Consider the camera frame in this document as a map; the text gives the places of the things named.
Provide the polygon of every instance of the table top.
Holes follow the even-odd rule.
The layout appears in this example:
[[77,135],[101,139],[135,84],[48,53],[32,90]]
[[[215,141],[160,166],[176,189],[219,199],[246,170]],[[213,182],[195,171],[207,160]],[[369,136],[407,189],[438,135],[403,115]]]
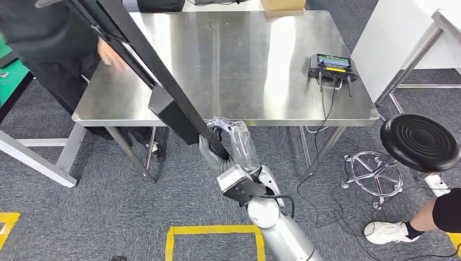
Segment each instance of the table top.
[[[249,126],[369,126],[378,112],[361,79],[325,87],[307,76],[315,53],[350,57],[327,11],[132,14],[205,120]],[[164,126],[148,109],[150,89],[132,71],[96,70],[73,119],[83,126]]]
[[459,0],[413,0],[413,2],[427,16],[432,16],[437,9],[459,10],[461,7]]
[[432,19],[444,32],[457,40],[458,44],[461,45],[461,17],[458,10],[439,9],[432,15]]

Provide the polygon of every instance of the black cable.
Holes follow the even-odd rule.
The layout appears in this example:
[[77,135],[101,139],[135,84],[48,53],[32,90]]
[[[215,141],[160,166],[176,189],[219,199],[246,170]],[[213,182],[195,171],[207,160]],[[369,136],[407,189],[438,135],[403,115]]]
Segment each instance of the black cable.
[[255,195],[252,195],[252,197],[255,197],[255,198],[269,198],[269,199],[272,199],[272,200],[276,200],[278,198],[287,198],[291,201],[291,218],[293,219],[295,217],[295,200],[290,197],[290,196],[287,196],[287,195],[276,195],[276,196],[268,196],[268,195],[264,195],[264,196],[255,196]]
[[205,5],[209,5],[209,4],[221,4],[221,5],[231,5],[231,4],[240,4],[240,3],[243,3],[243,2],[246,2],[248,0],[237,0],[237,1],[234,1],[234,2],[228,2],[228,3],[220,3],[220,2],[216,2],[216,1],[211,1],[211,2],[207,2],[207,3],[201,3],[201,4],[196,4],[194,2],[192,2],[191,0],[187,0],[189,3],[195,5],[196,7],[204,7]]
[[[328,114],[326,113],[325,103],[324,103],[324,100],[323,100],[323,93],[324,93],[324,92],[325,92],[325,90],[322,91],[322,108],[323,108],[323,115],[324,115],[324,117],[325,117],[325,120],[322,121],[320,127],[318,127],[318,130],[321,129],[321,128],[323,128],[323,125],[324,125],[325,122],[328,120],[328,118],[329,118],[329,116],[330,116],[330,113],[331,113],[331,111],[332,111],[332,109],[333,109],[335,88],[333,88],[332,103],[331,103],[331,107],[330,107],[330,110],[329,110]],[[319,132],[316,132],[315,135],[314,135],[314,146],[315,146],[315,152],[316,152],[316,158],[314,159],[314,161],[318,160],[318,158],[319,158],[319,148],[318,148],[318,145],[317,145],[317,134],[318,134],[318,133],[319,133]],[[349,226],[349,224],[344,220],[344,209],[343,209],[343,207],[342,207],[342,204],[339,203],[339,201],[338,201],[338,200],[336,199],[336,197],[334,196],[334,190],[335,190],[337,187],[339,187],[339,186],[341,185],[341,183],[339,183],[338,185],[336,185],[336,186],[331,190],[331,195],[332,195],[334,201],[337,203],[337,205],[338,205],[339,208],[340,208],[340,210],[333,209],[333,213],[334,213],[334,214],[336,214],[336,213],[339,214],[339,218],[334,219],[333,221],[328,222],[328,223],[326,223],[326,224],[323,224],[323,225],[321,225],[321,226],[319,225],[319,210],[318,210],[317,206],[316,206],[315,204],[313,204],[310,200],[308,200],[307,198],[305,198],[304,196],[302,196],[301,193],[300,193],[300,191],[299,191],[301,185],[302,185],[308,178],[312,177],[312,176],[314,175],[315,172],[317,172],[317,170],[319,169],[319,166],[320,166],[320,164],[317,164],[316,169],[315,169],[314,171],[311,172],[312,174],[311,174],[310,176],[306,177],[305,179],[303,179],[303,180],[299,183],[299,185],[296,187],[296,192],[297,192],[298,196],[300,196],[301,198],[303,198],[304,200],[306,200],[306,201],[314,208],[314,210],[315,210],[315,216],[316,216],[316,218],[315,218],[315,226],[316,226],[317,228],[321,228],[321,227],[328,226],[328,225],[331,225],[331,224],[333,224],[333,223],[336,223],[336,222],[339,222],[340,220],[342,220],[343,223],[347,226],[347,228],[351,231],[351,233],[349,233],[347,230],[345,230],[345,229],[343,228],[343,226],[341,226],[341,224],[338,223],[338,224],[340,225],[341,229],[342,229],[344,232],[346,232],[348,235],[354,236],[355,239],[356,239],[356,241],[357,241],[357,243],[359,244],[360,248],[362,248],[362,250],[363,250],[368,256],[370,256],[371,258],[373,258],[373,259],[376,260],[376,261],[381,261],[380,259],[378,259],[378,258],[372,256],[372,255],[364,248],[364,246],[360,243],[360,240],[358,239],[359,237],[366,237],[366,236],[368,236],[368,235],[357,235],[357,234],[355,234],[355,232],[352,230],[352,228]],[[348,180],[349,180],[349,172],[347,171],[347,162],[346,162],[346,161],[344,161],[344,169],[345,169],[345,172],[346,172],[346,179],[345,179],[345,181],[348,181]],[[428,188],[428,187],[420,187],[420,186],[408,187],[408,188],[402,190],[402,192],[399,193],[398,195],[396,195],[395,197],[393,197],[393,198],[391,198],[390,200],[384,202],[384,203],[381,205],[381,207],[383,207],[384,205],[388,204],[389,202],[391,202],[391,201],[394,200],[395,198],[397,198],[397,197],[399,197],[400,195],[402,195],[404,191],[409,190],[409,189],[412,189],[412,188],[431,189],[431,188]],[[374,222],[373,214],[374,214],[376,211],[377,211],[377,209],[373,210],[373,211],[370,213],[372,222]],[[409,260],[413,260],[413,259],[417,259],[417,258],[422,258],[422,257],[450,258],[450,257],[454,257],[455,255],[458,254],[458,251],[459,251],[460,247],[461,247],[461,244],[458,245],[458,247],[457,247],[457,249],[456,249],[456,251],[455,251],[454,254],[451,254],[451,255],[448,255],[448,256],[439,256],[439,255],[436,255],[436,254],[427,254],[427,255],[423,255],[423,256],[416,256],[416,257],[407,258],[407,259],[404,259],[404,260],[401,260],[401,261],[409,261]]]
[[[347,171],[347,168],[346,168],[346,161],[345,161],[345,171],[346,171],[346,181],[348,180],[348,177],[349,177],[349,172]],[[346,222],[346,220],[344,219],[344,209],[341,205],[341,203],[339,203],[339,201],[336,199],[336,197],[334,196],[334,190],[340,185],[341,183],[339,183],[338,185],[336,185],[332,190],[331,190],[331,195],[333,196],[333,199],[335,200],[335,202],[338,204],[340,210],[338,209],[333,209],[333,213],[334,214],[339,214],[339,218],[327,223],[327,224],[324,224],[322,226],[319,226],[318,225],[318,221],[319,221],[319,213],[318,213],[318,209],[317,209],[317,206],[314,205],[312,202],[310,202],[308,199],[306,199],[305,197],[303,197],[302,195],[300,195],[303,199],[305,199],[306,201],[309,202],[309,204],[311,206],[314,207],[315,209],[315,213],[316,213],[316,227],[317,228],[320,228],[320,227],[324,227],[324,226],[328,226],[328,225],[331,225],[333,223],[336,223],[338,222],[338,224],[340,225],[341,229],[348,235],[351,235],[353,237],[355,237],[357,243],[359,244],[360,248],[368,255],[370,256],[372,259],[376,260],[376,261],[382,261],[374,256],[372,256],[366,249],[365,247],[361,244],[360,240],[359,240],[359,237],[367,237],[368,235],[372,234],[374,232],[374,228],[373,228],[373,231],[368,234],[368,235],[362,235],[362,234],[356,234],[353,229],[351,228],[351,226]],[[402,190],[401,193],[397,194],[395,197],[391,198],[390,200],[384,202],[381,207],[384,207],[386,204],[388,204],[389,202],[393,201],[394,199],[398,198],[399,196],[403,195],[403,192],[409,190],[409,189],[414,189],[414,188],[420,188],[420,189],[428,189],[428,190],[434,190],[434,189],[431,189],[429,187],[421,187],[421,186],[412,186],[412,187],[408,187],[408,188],[405,188]],[[374,213],[376,213],[376,211],[378,211],[377,209],[374,209],[370,215],[371,215],[371,221],[374,222],[375,218],[374,218]],[[341,223],[339,223],[339,221],[342,220],[342,222],[346,225],[347,229],[350,231],[347,231],[343,228],[343,226],[341,225]],[[417,259],[417,258],[423,258],[423,257],[440,257],[440,258],[450,258],[450,257],[454,257],[455,255],[458,254],[459,252],[459,249],[461,247],[461,244],[459,244],[457,246],[457,249],[456,249],[456,252],[454,254],[451,254],[451,255],[448,255],[448,256],[440,256],[440,255],[436,255],[436,254],[426,254],[426,255],[421,255],[421,256],[415,256],[415,257],[411,257],[411,258],[407,258],[407,259],[404,259],[404,260],[401,260],[401,261],[409,261],[409,260],[413,260],[413,259]]]

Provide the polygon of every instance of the black metal pole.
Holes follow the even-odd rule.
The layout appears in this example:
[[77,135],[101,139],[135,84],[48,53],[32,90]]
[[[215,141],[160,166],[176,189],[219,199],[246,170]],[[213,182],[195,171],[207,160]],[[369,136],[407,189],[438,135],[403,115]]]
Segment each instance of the black metal pole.
[[[46,6],[57,1],[39,0],[36,6]],[[155,87],[156,81],[130,52],[126,50],[122,42],[129,44],[147,68],[155,75],[160,85],[172,98],[170,105],[164,109],[169,111],[162,111],[162,113],[154,111],[167,126],[188,144],[198,143],[198,135],[202,135],[209,141],[210,146],[218,156],[223,159],[229,157],[226,149],[207,127],[200,114],[133,21],[121,1],[69,0],[69,5],[83,20],[89,23],[91,28],[120,55],[151,89]]]

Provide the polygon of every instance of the cardboard box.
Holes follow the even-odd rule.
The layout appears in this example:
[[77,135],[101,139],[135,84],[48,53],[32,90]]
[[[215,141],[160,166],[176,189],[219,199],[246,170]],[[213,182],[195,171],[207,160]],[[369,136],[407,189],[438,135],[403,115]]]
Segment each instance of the cardboard box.
[[266,11],[276,10],[304,10],[306,0],[261,0]]

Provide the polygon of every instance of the black sock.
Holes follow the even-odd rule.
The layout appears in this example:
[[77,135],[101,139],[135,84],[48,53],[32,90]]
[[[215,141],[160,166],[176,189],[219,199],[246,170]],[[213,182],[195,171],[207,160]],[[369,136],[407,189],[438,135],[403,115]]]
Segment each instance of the black sock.
[[416,229],[414,229],[411,225],[410,225],[410,222],[404,222],[404,224],[407,226],[407,230],[408,230],[408,236],[407,238],[409,239],[414,239],[422,234],[424,234],[424,231],[418,231]]

